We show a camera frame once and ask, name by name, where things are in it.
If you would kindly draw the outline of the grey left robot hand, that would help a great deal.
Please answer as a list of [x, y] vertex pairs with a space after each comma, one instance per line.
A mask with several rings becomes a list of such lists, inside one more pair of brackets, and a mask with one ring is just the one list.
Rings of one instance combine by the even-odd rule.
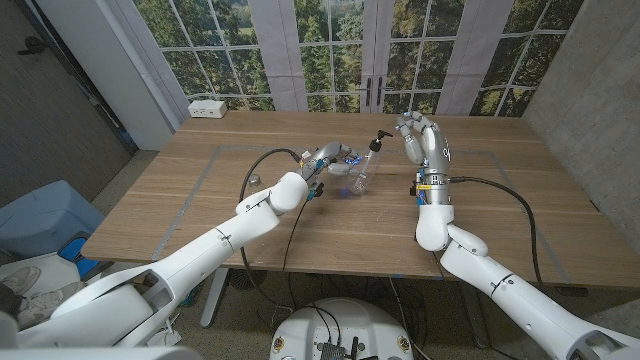
[[355, 163], [362, 159], [351, 147], [338, 141], [333, 141], [316, 150], [305, 161], [303, 169], [309, 174], [319, 174], [327, 168], [332, 175], [347, 176]]

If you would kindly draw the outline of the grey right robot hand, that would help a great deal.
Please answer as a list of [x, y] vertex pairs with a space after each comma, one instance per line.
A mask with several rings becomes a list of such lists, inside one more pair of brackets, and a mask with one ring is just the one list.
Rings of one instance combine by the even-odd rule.
[[397, 118], [396, 128], [404, 137], [406, 154], [412, 163], [428, 168], [429, 173], [449, 173], [449, 146], [437, 123], [419, 112], [409, 111]]

